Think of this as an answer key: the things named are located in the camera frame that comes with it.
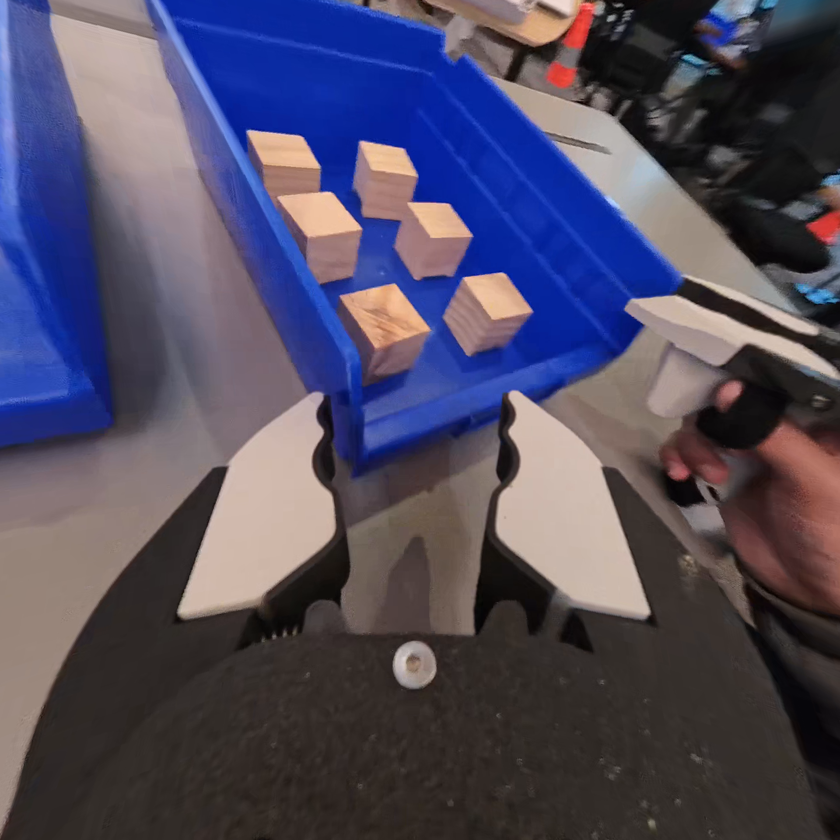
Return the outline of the person's right forearm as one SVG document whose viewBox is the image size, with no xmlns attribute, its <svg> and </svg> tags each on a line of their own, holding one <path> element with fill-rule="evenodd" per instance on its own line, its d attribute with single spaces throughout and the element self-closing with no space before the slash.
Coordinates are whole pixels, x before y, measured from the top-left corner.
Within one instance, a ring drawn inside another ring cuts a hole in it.
<svg viewBox="0 0 840 840">
<path fill-rule="evenodd" d="M 805 759 L 817 811 L 839 832 L 839 619 L 787 602 L 749 575 L 743 589 L 753 640 L 782 698 Z"/>
</svg>

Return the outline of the person's right hand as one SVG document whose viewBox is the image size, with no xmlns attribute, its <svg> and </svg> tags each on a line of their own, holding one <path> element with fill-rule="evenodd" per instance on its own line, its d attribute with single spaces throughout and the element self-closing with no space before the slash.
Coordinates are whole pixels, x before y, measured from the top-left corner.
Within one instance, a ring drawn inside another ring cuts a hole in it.
<svg viewBox="0 0 840 840">
<path fill-rule="evenodd" d="M 838 616 L 838 427 L 802 428 L 782 418 L 758 447 L 733 450 L 712 442 L 688 416 L 659 456 L 676 481 L 722 485 L 735 464 L 753 466 L 750 483 L 721 506 L 741 566 L 781 599 Z"/>
</svg>

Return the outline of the orange traffic cone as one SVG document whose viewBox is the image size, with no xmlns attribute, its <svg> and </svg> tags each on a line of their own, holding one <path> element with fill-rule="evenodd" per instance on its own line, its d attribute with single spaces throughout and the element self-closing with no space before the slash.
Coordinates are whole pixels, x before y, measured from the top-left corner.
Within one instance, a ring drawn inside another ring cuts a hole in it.
<svg viewBox="0 0 840 840">
<path fill-rule="evenodd" d="M 574 83 L 581 52 L 590 33 L 594 14 L 593 2 L 584 2 L 580 5 L 573 23 L 560 43 L 556 57 L 547 69 L 545 80 L 551 86 L 565 89 Z"/>
</svg>

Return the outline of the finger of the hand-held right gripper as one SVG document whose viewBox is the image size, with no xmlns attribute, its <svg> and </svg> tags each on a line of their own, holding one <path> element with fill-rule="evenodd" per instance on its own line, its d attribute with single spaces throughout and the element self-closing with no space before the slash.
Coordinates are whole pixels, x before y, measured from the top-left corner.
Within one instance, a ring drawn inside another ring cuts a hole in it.
<svg viewBox="0 0 840 840">
<path fill-rule="evenodd" d="M 723 366 L 752 345 L 800 366 L 820 366 L 821 359 L 800 343 L 743 324 L 683 297 L 634 298 L 625 312 L 678 349 L 712 366 Z"/>
<path fill-rule="evenodd" d="M 839 358 L 836 330 L 737 290 L 693 276 L 683 276 L 681 297 L 751 329 L 798 343 L 825 360 Z"/>
</svg>

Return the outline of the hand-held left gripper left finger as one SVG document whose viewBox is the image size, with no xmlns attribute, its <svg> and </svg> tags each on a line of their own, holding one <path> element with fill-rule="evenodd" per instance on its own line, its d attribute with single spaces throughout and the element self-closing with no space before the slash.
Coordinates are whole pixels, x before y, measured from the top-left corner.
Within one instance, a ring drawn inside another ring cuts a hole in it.
<svg viewBox="0 0 840 840">
<path fill-rule="evenodd" d="M 177 618 L 250 611 L 276 637 L 339 605 L 350 550 L 334 476 L 330 399 L 314 392 L 228 461 Z"/>
</svg>

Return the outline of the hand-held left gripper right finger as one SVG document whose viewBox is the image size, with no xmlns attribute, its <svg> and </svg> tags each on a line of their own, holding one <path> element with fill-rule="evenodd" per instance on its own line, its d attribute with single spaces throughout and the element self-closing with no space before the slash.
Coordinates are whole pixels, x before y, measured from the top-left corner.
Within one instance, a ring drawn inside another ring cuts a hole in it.
<svg viewBox="0 0 840 840">
<path fill-rule="evenodd" d="M 520 392 L 502 398 L 497 488 L 490 496 L 474 604 L 476 634 L 504 602 L 527 632 L 553 613 L 650 623 L 652 608 L 612 489 L 587 443 Z"/>
</svg>

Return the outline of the wood and white document stand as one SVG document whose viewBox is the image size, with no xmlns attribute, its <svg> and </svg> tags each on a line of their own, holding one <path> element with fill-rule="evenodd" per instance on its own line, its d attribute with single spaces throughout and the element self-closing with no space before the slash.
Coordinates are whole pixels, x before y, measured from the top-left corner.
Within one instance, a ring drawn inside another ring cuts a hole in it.
<svg viewBox="0 0 840 840">
<path fill-rule="evenodd" d="M 581 2 L 568 2 L 569 13 L 562 14 L 553 7 L 534 5 L 519 23 L 508 22 L 469 2 L 424 1 L 425 5 L 463 18 L 478 28 L 510 39 L 521 46 L 537 48 L 562 39 L 579 13 Z"/>
</svg>

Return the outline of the blue plastic bin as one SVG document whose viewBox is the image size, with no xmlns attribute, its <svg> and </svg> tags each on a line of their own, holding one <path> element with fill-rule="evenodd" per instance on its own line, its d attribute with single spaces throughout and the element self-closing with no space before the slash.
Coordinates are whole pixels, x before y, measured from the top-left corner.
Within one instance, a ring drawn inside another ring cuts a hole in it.
<svg viewBox="0 0 840 840">
<path fill-rule="evenodd" d="M 680 274 L 443 33 L 342 2 L 146 2 L 196 165 L 310 392 L 358 476 L 493 421 L 501 398 L 551 396 L 622 354 L 630 298 Z M 353 276 L 321 286 L 247 153 L 247 130 L 296 134 L 322 188 L 362 226 Z M 415 281 L 397 222 L 364 219 L 362 140 L 403 147 L 416 200 L 449 203 L 473 238 L 455 277 Z M 432 334 L 413 369 L 363 385 L 340 297 L 395 283 Z"/>
<path fill-rule="evenodd" d="M 1 446 L 98 432 L 112 388 L 82 125 L 48 2 L 1 2 Z"/>
</svg>

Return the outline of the black office chair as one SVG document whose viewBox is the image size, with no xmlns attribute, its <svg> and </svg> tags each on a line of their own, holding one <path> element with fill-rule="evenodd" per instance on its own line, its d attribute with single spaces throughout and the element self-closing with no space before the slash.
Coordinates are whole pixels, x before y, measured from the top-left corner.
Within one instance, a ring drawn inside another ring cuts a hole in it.
<svg viewBox="0 0 840 840">
<path fill-rule="evenodd" d="M 610 113 L 658 92 L 695 26 L 715 1 L 605 2 L 612 24 L 593 27 L 584 47 L 581 104 L 598 93 L 611 97 Z"/>
</svg>

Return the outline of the cluster of taped wooden cubes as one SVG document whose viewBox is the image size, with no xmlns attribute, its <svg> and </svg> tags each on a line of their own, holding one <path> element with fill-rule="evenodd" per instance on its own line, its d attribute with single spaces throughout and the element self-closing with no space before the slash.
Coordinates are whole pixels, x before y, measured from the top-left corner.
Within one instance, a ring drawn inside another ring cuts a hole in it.
<svg viewBox="0 0 840 840">
<path fill-rule="evenodd" d="M 332 192 L 322 168 L 296 134 L 248 130 L 248 157 L 311 273 L 321 285 L 350 279 L 362 226 Z M 361 141 L 352 188 L 362 217 L 398 222 L 394 249 L 414 280 L 454 277 L 473 234 L 448 203 L 414 200 L 418 173 L 402 147 Z M 443 321 L 468 357 L 501 350 L 530 320 L 532 308 L 502 272 L 459 282 Z M 342 295 L 339 319 L 361 360 L 364 384 L 409 371 L 432 330 L 396 285 Z"/>
</svg>

